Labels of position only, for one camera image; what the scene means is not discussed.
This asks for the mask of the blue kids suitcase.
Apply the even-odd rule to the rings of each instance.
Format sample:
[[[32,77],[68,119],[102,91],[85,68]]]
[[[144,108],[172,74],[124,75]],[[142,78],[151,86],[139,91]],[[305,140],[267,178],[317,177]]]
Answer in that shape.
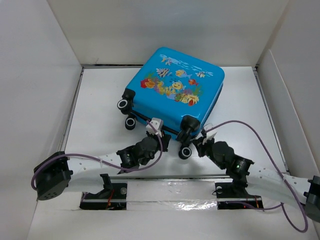
[[[118,109],[126,115],[125,128],[153,118],[180,142],[178,156],[191,156],[190,144],[210,116],[224,84],[219,66],[160,47],[125,87]]]

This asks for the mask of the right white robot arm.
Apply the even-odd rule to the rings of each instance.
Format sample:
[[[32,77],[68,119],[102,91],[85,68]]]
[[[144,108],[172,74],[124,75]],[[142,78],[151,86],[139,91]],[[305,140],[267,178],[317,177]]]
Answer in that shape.
[[[264,196],[297,207],[301,204],[305,215],[315,222],[320,221],[320,177],[301,178],[258,165],[250,159],[235,154],[225,141],[206,140],[203,137],[192,141],[198,156],[208,157],[218,168],[233,179],[231,191],[237,197],[246,193]]]

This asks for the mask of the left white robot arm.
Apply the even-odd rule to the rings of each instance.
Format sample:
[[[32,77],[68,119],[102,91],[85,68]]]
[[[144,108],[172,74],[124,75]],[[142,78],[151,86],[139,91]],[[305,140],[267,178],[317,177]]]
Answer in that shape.
[[[34,168],[30,184],[39,201],[64,192],[87,192],[104,199],[113,189],[111,175],[150,169],[168,151],[170,140],[168,134],[149,133],[134,145],[101,156],[58,151]]]

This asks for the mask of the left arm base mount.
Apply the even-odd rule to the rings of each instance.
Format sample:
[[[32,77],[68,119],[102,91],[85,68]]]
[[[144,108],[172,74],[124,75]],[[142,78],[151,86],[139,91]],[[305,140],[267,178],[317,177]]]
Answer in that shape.
[[[96,194],[84,192],[79,208],[81,210],[122,211],[127,209],[128,184],[112,183],[108,174],[101,174],[103,189]]]

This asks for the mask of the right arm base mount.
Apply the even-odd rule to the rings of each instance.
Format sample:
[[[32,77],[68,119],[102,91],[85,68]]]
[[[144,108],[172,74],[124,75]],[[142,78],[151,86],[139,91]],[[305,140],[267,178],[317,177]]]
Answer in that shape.
[[[237,188],[232,182],[216,182],[212,195],[217,199],[218,210],[263,209],[260,196],[250,195],[244,189]]]

